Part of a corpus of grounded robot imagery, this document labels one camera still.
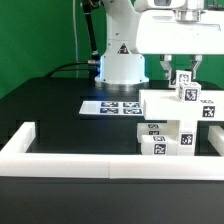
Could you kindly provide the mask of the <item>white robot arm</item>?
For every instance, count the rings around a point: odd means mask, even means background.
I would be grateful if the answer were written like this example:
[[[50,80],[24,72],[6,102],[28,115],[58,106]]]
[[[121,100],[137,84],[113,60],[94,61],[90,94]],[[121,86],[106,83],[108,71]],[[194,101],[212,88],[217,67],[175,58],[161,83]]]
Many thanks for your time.
[[[129,89],[146,85],[146,55],[159,55],[167,78],[174,55],[191,57],[196,76],[204,55],[224,55],[224,9],[204,0],[102,0],[107,19],[106,51],[98,86]]]

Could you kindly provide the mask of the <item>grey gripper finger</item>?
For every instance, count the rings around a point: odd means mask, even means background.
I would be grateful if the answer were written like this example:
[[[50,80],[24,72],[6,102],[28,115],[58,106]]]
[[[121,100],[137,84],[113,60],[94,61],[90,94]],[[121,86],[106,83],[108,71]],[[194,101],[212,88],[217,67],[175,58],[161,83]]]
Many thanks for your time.
[[[171,65],[172,56],[170,54],[163,54],[160,56],[160,64],[165,72],[165,77],[171,81],[174,77],[174,70]]]
[[[190,56],[190,71],[192,73],[192,79],[196,78],[197,69],[199,68],[201,62],[202,62],[202,56],[201,55],[191,55]]]

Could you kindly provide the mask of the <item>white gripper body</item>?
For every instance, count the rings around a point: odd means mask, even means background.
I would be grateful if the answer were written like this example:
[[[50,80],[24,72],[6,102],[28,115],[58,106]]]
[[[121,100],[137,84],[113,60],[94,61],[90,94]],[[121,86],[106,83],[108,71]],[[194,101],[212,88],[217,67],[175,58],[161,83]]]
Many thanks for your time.
[[[223,55],[224,11],[203,0],[136,0],[133,51],[141,54]]]

